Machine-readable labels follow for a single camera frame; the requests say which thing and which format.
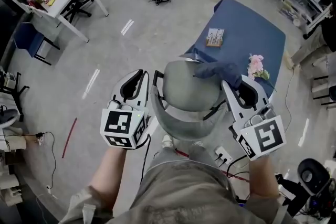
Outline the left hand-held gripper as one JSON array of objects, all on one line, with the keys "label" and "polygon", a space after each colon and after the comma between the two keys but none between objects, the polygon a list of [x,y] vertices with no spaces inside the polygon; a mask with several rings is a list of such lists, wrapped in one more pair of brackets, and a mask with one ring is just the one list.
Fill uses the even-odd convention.
[{"label": "left hand-held gripper", "polygon": [[100,135],[107,145],[135,150],[150,142],[148,92],[149,74],[143,69],[130,72],[117,82],[112,100],[101,114]]}]

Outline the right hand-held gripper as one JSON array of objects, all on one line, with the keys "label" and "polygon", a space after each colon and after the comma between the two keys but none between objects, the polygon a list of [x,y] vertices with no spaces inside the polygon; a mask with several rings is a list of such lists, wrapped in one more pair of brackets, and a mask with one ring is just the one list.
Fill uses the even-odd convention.
[{"label": "right hand-held gripper", "polygon": [[222,88],[234,118],[229,130],[249,160],[268,155],[286,144],[281,116],[268,104],[268,97],[258,82],[242,76],[238,94],[224,80]]}]

